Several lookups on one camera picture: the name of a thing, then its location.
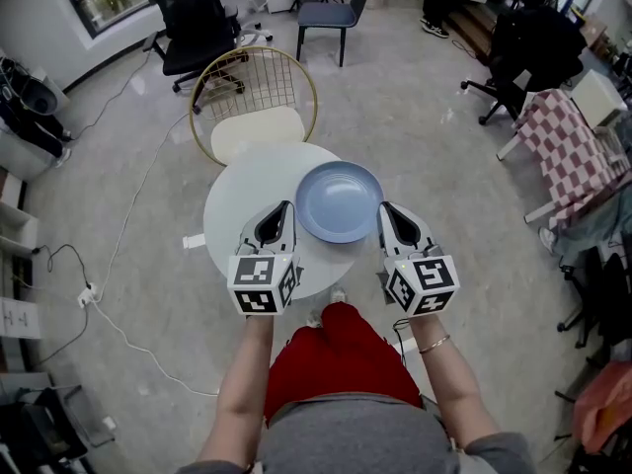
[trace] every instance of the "gold wire chair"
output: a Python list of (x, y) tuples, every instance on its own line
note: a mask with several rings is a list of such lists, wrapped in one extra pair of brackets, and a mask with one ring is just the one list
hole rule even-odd
[(197, 79), (189, 103), (197, 145), (222, 166), (259, 143), (305, 142), (317, 115), (307, 71), (286, 52), (262, 45), (218, 57)]

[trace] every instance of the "blue chair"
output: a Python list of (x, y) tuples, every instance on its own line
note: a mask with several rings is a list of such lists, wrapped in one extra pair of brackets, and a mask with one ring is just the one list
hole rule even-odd
[(308, 28), (339, 28), (340, 66), (342, 67), (345, 58), (347, 28), (353, 28), (357, 25), (365, 4), (366, 0), (351, 0), (348, 4), (325, 2), (307, 2), (303, 4), (298, 13), (296, 60), (300, 61), (300, 49), (305, 40), (305, 30)]

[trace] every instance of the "round white table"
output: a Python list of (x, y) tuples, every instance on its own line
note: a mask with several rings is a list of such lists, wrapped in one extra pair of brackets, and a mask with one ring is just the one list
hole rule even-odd
[[(282, 200), (295, 203), (298, 184), (314, 167), (340, 160), (322, 147), (304, 142), (262, 145), (236, 158), (210, 189), (204, 208), (206, 248), (226, 276), (244, 225), (264, 207)], [(296, 217), (300, 286), (292, 298), (304, 298), (334, 284), (354, 264), (363, 239), (331, 244), (308, 233)]]

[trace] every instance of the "red skirt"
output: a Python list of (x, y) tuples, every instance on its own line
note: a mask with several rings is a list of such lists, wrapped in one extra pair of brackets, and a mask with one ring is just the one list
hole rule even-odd
[(345, 302), (328, 305), (323, 328), (298, 329), (270, 369), (264, 415), (319, 395), (362, 392), (422, 407), (419, 389), (399, 353)]

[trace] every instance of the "white wall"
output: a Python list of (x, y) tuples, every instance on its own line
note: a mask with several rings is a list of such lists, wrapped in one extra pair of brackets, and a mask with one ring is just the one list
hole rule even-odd
[(607, 35), (619, 47), (630, 39), (632, 7), (626, 0), (592, 0), (587, 14), (596, 14), (607, 25)]
[(65, 88), (90, 69), (164, 29), (151, 6), (91, 39), (68, 0), (0, 0), (0, 47)]

